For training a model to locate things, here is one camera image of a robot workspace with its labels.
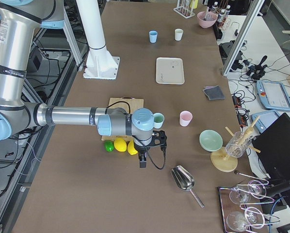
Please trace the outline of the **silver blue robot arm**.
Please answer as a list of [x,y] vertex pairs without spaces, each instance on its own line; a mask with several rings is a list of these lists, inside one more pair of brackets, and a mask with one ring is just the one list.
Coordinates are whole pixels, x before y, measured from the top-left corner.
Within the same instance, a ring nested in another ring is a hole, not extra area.
[[64,27],[61,0],[0,0],[0,141],[30,127],[55,125],[96,126],[103,136],[132,136],[140,167],[149,149],[166,151],[166,135],[157,131],[154,115],[146,108],[128,114],[122,108],[59,107],[23,102],[22,88],[34,30]]

